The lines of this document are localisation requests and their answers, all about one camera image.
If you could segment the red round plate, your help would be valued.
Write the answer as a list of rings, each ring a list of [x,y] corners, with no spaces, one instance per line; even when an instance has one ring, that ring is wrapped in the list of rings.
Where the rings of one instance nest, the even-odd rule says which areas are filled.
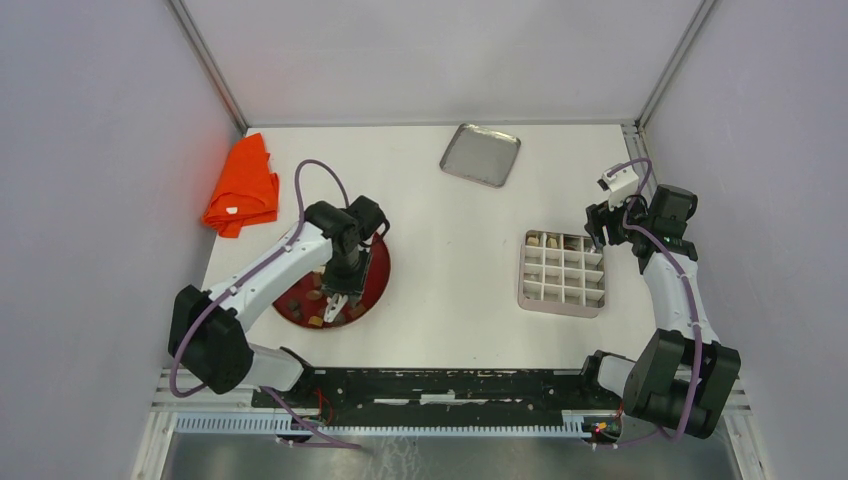
[[[291,324],[309,330],[336,329],[357,321],[376,306],[390,280],[390,252],[384,236],[380,232],[375,233],[370,239],[369,250],[372,254],[372,261],[367,275],[365,292],[358,301],[348,303],[334,323],[324,322],[322,328],[310,328],[307,325],[311,316],[323,318],[327,306],[328,296],[321,290],[323,268],[305,275],[294,286],[285,291],[272,303],[273,310]],[[367,308],[367,312],[358,319],[352,320],[350,310],[359,304],[363,304]]]

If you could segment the pink tin box with dividers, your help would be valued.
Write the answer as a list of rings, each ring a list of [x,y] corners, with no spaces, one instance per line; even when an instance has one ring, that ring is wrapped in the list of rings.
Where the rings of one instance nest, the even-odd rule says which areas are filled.
[[[539,238],[538,247],[525,244]],[[548,248],[555,238],[558,249]],[[595,318],[607,300],[604,256],[587,236],[529,230],[519,255],[517,303],[526,311]]]

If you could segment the silver serving tongs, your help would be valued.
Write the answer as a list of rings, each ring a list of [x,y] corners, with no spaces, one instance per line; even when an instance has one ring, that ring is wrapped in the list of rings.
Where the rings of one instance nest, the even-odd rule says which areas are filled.
[[[347,303],[348,296],[345,294],[335,293],[328,297],[327,306],[323,313],[323,321],[330,324],[334,323]]]

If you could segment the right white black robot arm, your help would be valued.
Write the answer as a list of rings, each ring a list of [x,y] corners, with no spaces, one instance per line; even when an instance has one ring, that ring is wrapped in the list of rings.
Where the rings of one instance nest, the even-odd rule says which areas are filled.
[[[616,207],[603,202],[586,209],[584,228],[595,247],[631,245],[656,330],[635,361],[603,351],[588,357],[578,396],[591,408],[618,396],[626,415],[669,438],[710,437],[741,368],[738,351],[721,344],[700,298],[698,254],[684,237],[697,207],[696,194],[661,185],[651,200],[633,194]]]

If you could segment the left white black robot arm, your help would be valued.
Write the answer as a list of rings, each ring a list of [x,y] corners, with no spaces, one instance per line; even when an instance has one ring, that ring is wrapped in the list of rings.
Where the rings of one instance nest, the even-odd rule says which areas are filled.
[[[388,283],[383,234],[389,222],[366,196],[337,208],[310,205],[270,250],[228,281],[207,290],[188,285],[174,301],[168,352],[216,394],[241,384],[271,387],[290,407],[314,394],[308,363],[290,350],[248,341],[247,333],[274,304],[296,300],[292,317],[317,317],[336,327],[367,311]]]

